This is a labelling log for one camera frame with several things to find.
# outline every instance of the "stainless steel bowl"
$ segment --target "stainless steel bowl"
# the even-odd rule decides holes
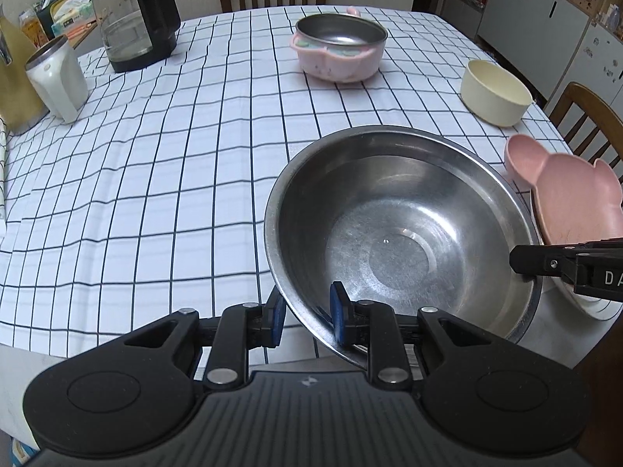
[[[513,342],[537,310],[541,279],[509,266],[517,244],[538,244],[518,195],[489,165],[431,133],[364,126],[328,135],[286,166],[270,194],[266,254],[296,317],[335,342],[329,285],[351,300],[416,314],[434,305]]]
[[[367,19],[345,14],[314,14],[297,22],[298,33],[330,45],[376,45],[385,42],[387,30]]]

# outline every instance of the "cream bowl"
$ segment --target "cream bowl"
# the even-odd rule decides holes
[[[521,80],[484,60],[468,63],[461,82],[461,98],[479,118],[501,127],[519,123],[532,104],[532,95]]]

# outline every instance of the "table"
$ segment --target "table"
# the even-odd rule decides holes
[[[299,18],[319,10],[345,7],[186,21],[169,59],[126,74],[113,73],[98,49],[80,58],[91,94],[79,119],[48,116],[8,140],[0,363],[12,368],[0,375],[0,428],[33,443],[21,395],[62,357],[180,307],[213,316],[266,300],[270,189],[323,135],[363,124],[416,127],[500,173],[506,139],[517,132],[568,152],[535,105],[506,130],[466,110],[457,95],[463,69],[489,57],[434,15],[360,9],[389,31],[379,73],[347,86],[305,76],[288,40]],[[521,343],[574,365],[611,323],[584,318],[547,283]],[[250,363],[322,357],[333,363],[289,312],[281,346],[253,350]]]
[[[97,28],[97,22],[92,22],[89,23],[86,27],[86,29],[84,29],[83,31],[80,32],[79,35],[76,35],[75,37],[73,37],[72,39],[69,39],[69,45],[71,47],[73,47],[74,49],[77,49],[78,46],[84,42],[84,40],[86,39],[86,37],[88,37],[91,32]]]

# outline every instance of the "pink bear-shaped bowl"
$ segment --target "pink bear-shaped bowl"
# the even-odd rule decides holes
[[[546,244],[623,237],[623,191],[608,163],[591,165],[572,154],[550,154],[535,139],[513,135],[504,165],[533,188],[535,216]]]

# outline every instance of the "white cup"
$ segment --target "white cup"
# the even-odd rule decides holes
[[[78,119],[88,87],[74,48],[64,35],[48,42],[26,63],[26,74],[39,98],[66,123]]]

